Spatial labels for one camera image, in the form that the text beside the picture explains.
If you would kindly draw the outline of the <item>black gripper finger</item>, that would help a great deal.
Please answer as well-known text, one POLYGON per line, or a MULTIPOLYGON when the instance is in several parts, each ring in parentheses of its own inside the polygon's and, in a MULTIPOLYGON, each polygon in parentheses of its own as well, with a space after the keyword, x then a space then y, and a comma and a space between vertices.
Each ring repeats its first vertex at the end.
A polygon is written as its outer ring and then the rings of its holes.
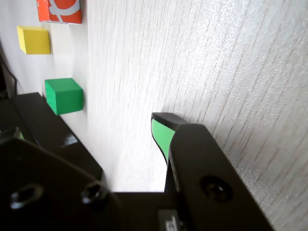
POLYGON ((154 112, 151 132, 167 164, 165 192, 178 193, 180 216, 188 230, 272 230, 204 125, 154 112))
POLYGON ((119 201, 71 163, 17 137, 0 135, 3 231, 124 231, 119 201))

